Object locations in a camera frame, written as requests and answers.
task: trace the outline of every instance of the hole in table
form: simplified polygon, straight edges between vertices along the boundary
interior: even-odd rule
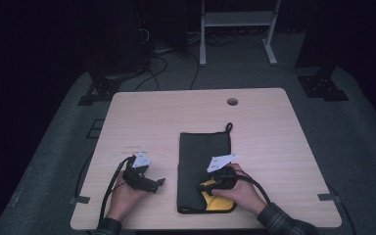
[[[227,100],[227,104],[230,106],[236,106],[239,103],[239,101],[236,98],[229,98]]]

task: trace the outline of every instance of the hand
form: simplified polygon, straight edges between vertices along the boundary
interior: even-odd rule
[[[227,166],[233,167],[237,174],[245,175],[243,169],[238,164],[228,164]],[[238,206],[245,210],[259,215],[265,208],[266,203],[261,199],[255,186],[244,180],[237,180],[236,185],[229,190],[213,189],[212,194],[217,197],[223,197],[233,200]]]
[[[106,217],[117,221],[122,221],[124,217],[132,211],[134,206],[149,194],[148,192],[131,188],[125,183],[122,176],[123,171],[117,176],[115,187],[118,188],[112,192],[111,205],[106,214]]]

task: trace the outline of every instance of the yellow object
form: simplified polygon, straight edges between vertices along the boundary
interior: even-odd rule
[[[210,179],[204,183],[204,186],[210,185],[215,183],[214,180]],[[202,192],[203,197],[206,199],[207,202],[207,212],[213,211],[231,211],[234,208],[234,201],[226,198],[210,196],[207,192]]]

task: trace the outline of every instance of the dark background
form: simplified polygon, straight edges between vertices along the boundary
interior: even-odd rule
[[[157,37],[173,38],[177,44],[181,31],[199,28],[198,0],[176,1],[175,5],[172,0],[145,2],[144,24]],[[227,10],[269,6],[267,1],[221,2],[211,0],[208,6]],[[100,1],[99,7],[112,9],[111,3]],[[166,16],[178,21],[164,20]],[[94,18],[81,21],[70,1],[0,0],[0,214],[68,90],[87,71],[85,58],[94,48],[82,28],[96,28],[96,35],[109,34],[100,19]],[[169,30],[161,31],[166,22],[172,22]],[[309,0],[283,0],[276,30],[296,33],[305,29],[297,66],[319,66],[332,56],[356,78],[376,108],[376,1],[330,0],[315,5]],[[107,45],[108,51],[116,47]]]

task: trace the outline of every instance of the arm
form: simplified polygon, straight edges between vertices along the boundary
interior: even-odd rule
[[[117,176],[117,187],[112,193],[111,205],[105,218],[99,223],[96,235],[118,235],[121,230],[121,221],[129,214],[136,204],[148,192],[135,190],[128,186],[123,178],[123,171]]]
[[[243,174],[238,164],[230,164],[238,174]],[[320,235],[318,229],[306,222],[288,216],[275,204],[265,203],[255,186],[249,182],[238,180],[230,190],[213,189],[212,194],[233,200],[238,206],[253,213],[258,221],[272,235]]]

